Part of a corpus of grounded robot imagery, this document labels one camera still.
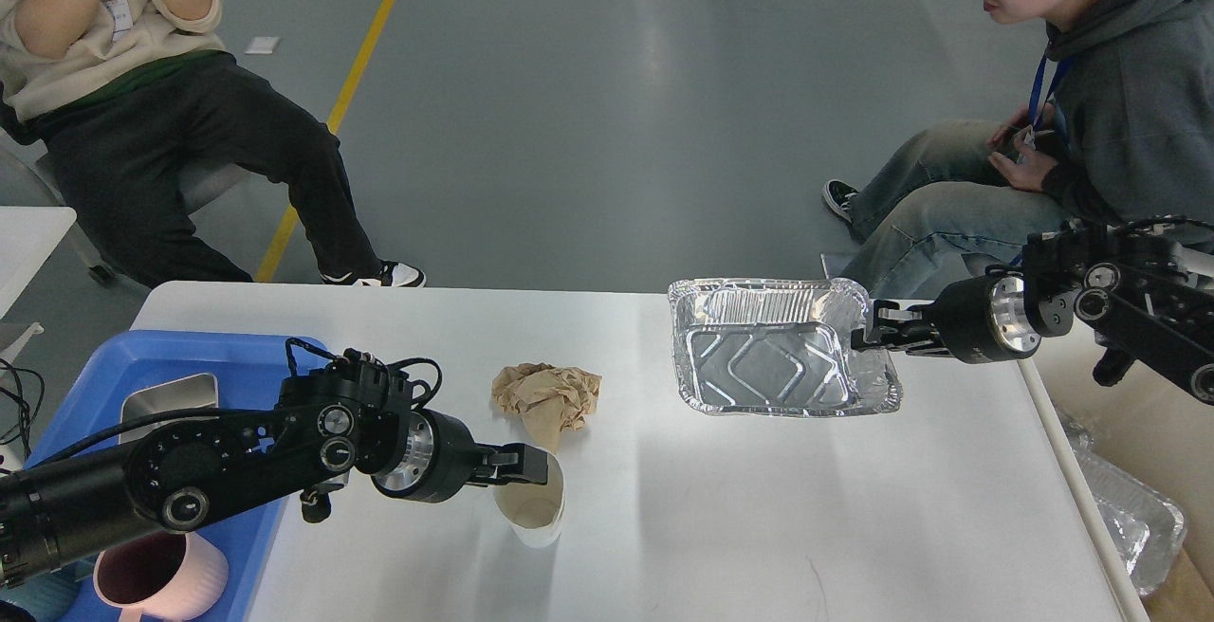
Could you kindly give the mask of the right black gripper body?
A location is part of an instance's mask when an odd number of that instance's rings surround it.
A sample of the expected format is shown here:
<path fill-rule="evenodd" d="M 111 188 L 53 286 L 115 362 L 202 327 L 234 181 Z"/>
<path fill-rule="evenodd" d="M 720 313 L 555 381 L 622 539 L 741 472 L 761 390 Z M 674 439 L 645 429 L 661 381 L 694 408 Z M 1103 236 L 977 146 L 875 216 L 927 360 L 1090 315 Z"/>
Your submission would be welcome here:
<path fill-rule="evenodd" d="M 947 354 L 968 364 L 1028 358 L 1040 335 L 1028 320 L 1026 282 L 1014 275 L 946 285 L 925 320 Z"/>

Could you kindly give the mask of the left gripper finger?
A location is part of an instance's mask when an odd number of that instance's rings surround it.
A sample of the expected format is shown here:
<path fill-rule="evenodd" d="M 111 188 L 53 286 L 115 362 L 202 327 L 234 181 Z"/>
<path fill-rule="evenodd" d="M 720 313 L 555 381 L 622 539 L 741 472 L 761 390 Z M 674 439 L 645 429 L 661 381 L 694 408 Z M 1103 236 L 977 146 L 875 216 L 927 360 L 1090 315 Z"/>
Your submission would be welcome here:
<path fill-rule="evenodd" d="M 541 460 L 532 466 L 524 464 L 503 464 L 501 466 L 475 466 L 469 475 L 471 486 L 507 486 L 528 485 L 545 486 L 549 484 L 549 464 Z"/>
<path fill-rule="evenodd" d="M 548 471 L 549 453 L 524 442 L 478 448 L 478 471 Z"/>

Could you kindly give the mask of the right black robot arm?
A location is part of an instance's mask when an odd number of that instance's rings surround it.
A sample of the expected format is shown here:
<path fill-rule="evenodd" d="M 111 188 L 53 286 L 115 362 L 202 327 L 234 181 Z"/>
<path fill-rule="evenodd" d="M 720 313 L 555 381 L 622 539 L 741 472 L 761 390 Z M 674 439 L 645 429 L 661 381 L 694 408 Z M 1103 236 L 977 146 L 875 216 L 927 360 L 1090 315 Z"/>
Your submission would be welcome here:
<path fill-rule="evenodd" d="M 851 345 L 970 364 L 1019 361 L 1080 322 L 1105 350 L 1093 369 L 1101 386 L 1142 363 L 1210 403 L 1212 294 L 1196 284 L 1184 248 L 1165 237 L 1186 224 L 1184 216 L 1118 228 L 1068 220 L 1032 234 L 1015 262 L 946 285 L 932 302 L 872 302 Z"/>

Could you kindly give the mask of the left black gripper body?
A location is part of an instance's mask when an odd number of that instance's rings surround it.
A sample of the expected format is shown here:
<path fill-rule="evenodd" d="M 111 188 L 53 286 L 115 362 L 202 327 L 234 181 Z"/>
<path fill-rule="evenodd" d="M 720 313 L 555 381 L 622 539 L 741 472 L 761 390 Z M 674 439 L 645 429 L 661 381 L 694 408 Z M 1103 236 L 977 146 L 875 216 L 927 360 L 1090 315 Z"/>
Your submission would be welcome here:
<path fill-rule="evenodd" d="M 403 441 L 399 460 L 371 476 L 371 484 L 382 496 L 442 503 L 464 486 L 488 486 L 493 480 L 490 449 L 473 441 L 467 425 L 452 415 L 413 411 L 403 429 Z"/>

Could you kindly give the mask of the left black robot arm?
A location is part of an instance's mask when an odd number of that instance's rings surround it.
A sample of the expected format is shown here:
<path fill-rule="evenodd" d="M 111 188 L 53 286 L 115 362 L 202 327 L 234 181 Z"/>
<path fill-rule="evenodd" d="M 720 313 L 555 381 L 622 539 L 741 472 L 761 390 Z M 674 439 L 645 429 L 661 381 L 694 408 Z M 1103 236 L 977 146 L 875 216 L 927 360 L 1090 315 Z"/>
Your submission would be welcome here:
<path fill-rule="evenodd" d="M 273 409 L 176 409 L 92 432 L 2 479 L 2 586 L 155 533 L 191 533 L 301 493 L 322 503 L 351 471 L 395 501 L 442 503 L 465 486 L 543 486 L 546 449 L 473 441 L 430 409 L 442 380 L 413 357 L 348 349 L 299 373 Z"/>

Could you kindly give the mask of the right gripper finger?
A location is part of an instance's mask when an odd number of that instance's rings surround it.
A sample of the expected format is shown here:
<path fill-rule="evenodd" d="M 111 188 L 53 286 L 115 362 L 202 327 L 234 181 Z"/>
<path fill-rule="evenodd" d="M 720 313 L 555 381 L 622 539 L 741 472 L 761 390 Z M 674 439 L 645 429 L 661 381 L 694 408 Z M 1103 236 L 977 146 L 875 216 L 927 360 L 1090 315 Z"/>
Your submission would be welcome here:
<path fill-rule="evenodd" d="M 873 299 L 868 326 L 872 330 L 932 330 L 927 317 L 932 304 L 923 299 Z"/>
<path fill-rule="evenodd" d="M 938 332 L 924 326 L 903 326 L 892 332 L 857 328 L 851 333 L 850 341 L 851 349 L 858 354 L 868 350 L 887 350 L 890 354 L 910 356 L 954 357 L 952 350 L 938 337 Z"/>

